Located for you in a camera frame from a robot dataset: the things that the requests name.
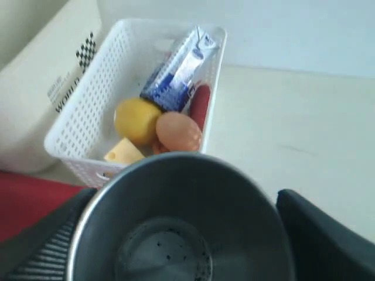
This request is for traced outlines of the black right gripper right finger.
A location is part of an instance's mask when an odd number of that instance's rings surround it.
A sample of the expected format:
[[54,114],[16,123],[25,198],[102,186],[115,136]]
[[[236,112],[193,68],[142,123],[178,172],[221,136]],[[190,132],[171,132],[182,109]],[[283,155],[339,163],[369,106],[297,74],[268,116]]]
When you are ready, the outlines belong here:
[[374,244],[293,190],[278,192],[277,210],[294,255],[297,280],[374,280]]

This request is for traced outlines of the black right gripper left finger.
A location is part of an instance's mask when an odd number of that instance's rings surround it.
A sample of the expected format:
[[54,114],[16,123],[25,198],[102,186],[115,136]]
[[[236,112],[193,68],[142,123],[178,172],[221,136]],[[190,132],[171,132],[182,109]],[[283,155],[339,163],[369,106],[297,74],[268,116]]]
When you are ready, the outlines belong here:
[[1,280],[65,280],[69,248],[96,189],[85,188],[56,210],[1,243]]

